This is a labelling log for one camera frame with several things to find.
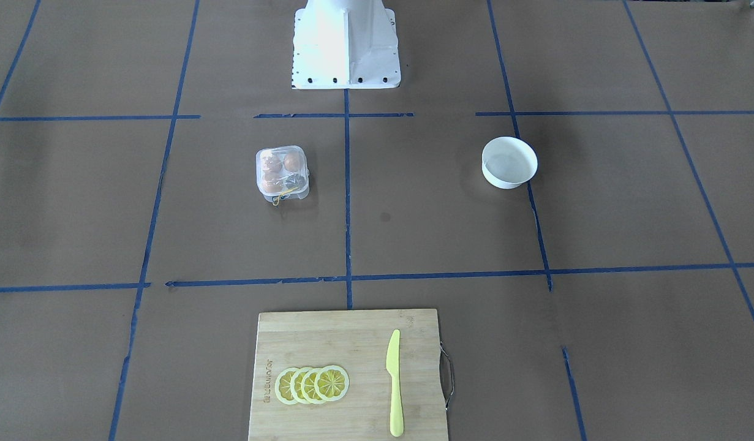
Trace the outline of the clear plastic egg box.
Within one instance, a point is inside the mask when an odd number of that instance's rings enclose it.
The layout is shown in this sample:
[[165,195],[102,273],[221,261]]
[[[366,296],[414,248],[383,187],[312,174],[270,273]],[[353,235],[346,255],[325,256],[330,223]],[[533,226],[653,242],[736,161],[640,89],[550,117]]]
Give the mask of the clear plastic egg box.
[[[261,170],[261,167],[259,165],[259,162],[258,162],[259,154],[263,154],[263,153],[281,154],[282,161],[284,161],[285,154],[292,153],[293,151],[300,154],[300,157],[301,157],[300,172],[289,173],[283,167],[281,172],[278,172],[278,173],[282,174],[282,183],[284,183],[284,189],[282,189],[281,192],[271,192],[271,193],[265,192],[262,189],[262,176],[265,172]],[[309,165],[307,164],[306,153],[303,151],[301,147],[297,145],[288,145],[284,147],[264,148],[256,152],[255,154],[255,182],[263,198],[268,203],[273,204],[273,206],[279,206],[279,204],[281,204],[283,201],[287,199],[305,199],[310,193],[310,181],[311,179],[310,179]]]

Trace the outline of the brown egg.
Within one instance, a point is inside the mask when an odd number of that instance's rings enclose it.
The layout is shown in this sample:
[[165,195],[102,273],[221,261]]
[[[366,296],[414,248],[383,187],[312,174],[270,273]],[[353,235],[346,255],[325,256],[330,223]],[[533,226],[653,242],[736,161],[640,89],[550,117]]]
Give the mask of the brown egg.
[[277,172],[267,172],[262,176],[262,189],[265,192],[281,192],[284,189],[282,183],[282,174]]
[[301,157],[299,153],[293,151],[284,156],[284,168],[289,173],[299,173],[301,168]]
[[282,161],[281,154],[263,153],[259,154],[258,162],[261,170],[265,173],[277,173],[281,172],[284,167],[284,161]]

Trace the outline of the yellow plastic knife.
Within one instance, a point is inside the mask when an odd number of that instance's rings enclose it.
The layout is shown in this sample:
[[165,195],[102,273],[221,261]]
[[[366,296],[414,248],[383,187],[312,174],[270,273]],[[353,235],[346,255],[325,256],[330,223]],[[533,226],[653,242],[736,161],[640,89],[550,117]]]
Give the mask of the yellow plastic knife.
[[389,433],[393,437],[404,435],[404,402],[400,383],[400,330],[394,329],[386,349],[385,369],[391,379],[389,402]]

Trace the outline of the white bowl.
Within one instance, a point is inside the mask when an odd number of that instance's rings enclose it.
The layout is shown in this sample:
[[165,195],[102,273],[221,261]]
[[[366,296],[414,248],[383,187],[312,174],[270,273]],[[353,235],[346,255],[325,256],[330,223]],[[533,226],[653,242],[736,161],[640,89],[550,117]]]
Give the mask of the white bowl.
[[482,150],[482,174],[496,188],[517,188],[530,181],[537,169],[535,151],[518,138],[497,137],[486,143]]

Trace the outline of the wooden cutting board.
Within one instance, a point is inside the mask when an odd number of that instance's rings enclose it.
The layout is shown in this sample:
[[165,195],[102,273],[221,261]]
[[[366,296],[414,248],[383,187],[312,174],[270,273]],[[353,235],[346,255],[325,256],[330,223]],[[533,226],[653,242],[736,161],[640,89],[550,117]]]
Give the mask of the wooden cutting board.
[[[389,433],[388,341],[400,330],[404,435]],[[447,440],[439,318],[434,308],[263,312],[257,319],[250,440]],[[338,365],[349,391],[323,405],[284,405],[273,380],[286,368]]]

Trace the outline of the lemon slices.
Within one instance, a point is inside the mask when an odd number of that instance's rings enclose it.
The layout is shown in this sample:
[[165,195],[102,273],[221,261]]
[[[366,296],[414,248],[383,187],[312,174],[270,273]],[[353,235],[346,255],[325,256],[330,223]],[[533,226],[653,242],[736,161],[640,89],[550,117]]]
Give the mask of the lemon slices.
[[288,367],[273,380],[273,397],[284,405],[323,405],[341,400],[349,391],[350,377],[338,365]]

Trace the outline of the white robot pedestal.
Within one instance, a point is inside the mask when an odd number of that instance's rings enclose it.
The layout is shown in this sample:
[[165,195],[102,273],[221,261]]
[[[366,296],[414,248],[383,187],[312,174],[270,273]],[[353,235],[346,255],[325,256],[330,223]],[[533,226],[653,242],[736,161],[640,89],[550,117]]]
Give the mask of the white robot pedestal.
[[384,2],[309,1],[293,25],[293,89],[400,86],[396,16]]

